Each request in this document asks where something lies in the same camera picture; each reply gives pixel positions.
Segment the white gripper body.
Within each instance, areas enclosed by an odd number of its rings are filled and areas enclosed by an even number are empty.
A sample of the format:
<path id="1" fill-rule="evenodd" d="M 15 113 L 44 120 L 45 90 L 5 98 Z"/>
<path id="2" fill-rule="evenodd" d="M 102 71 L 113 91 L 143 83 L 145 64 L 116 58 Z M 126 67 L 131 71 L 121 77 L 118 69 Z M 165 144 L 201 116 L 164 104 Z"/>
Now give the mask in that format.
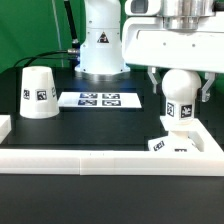
<path id="1" fill-rule="evenodd" d="M 224 1 L 127 0 L 129 64 L 224 73 Z"/>

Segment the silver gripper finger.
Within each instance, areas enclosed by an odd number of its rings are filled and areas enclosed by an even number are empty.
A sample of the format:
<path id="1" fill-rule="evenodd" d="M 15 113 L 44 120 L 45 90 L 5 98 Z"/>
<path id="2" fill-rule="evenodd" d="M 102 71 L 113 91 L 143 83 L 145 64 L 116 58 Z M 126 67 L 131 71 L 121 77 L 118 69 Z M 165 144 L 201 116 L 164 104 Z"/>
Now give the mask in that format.
<path id="1" fill-rule="evenodd" d="M 206 72 L 204 76 L 205 83 L 198 90 L 198 100 L 200 102 L 207 102 L 210 99 L 210 88 L 216 80 L 214 72 Z"/>
<path id="2" fill-rule="evenodd" d="M 153 93 L 159 94 L 161 89 L 161 76 L 156 67 L 149 66 L 147 69 L 148 76 L 153 84 Z"/>

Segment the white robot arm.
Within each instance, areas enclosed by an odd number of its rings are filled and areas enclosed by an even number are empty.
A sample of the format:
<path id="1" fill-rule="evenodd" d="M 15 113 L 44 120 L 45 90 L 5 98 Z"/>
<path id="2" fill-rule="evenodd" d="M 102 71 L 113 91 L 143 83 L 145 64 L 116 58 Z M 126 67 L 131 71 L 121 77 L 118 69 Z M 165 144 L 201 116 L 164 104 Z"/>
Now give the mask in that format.
<path id="1" fill-rule="evenodd" d="M 202 71 L 203 102 L 224 73 L 224 2 L 219 0 L 84 0 L 86 39 L 76 70 L 97 79 L 146 66 L 157 86 L 159 68 Z M 120 12 L 127 20 L 120 22 Z"/>

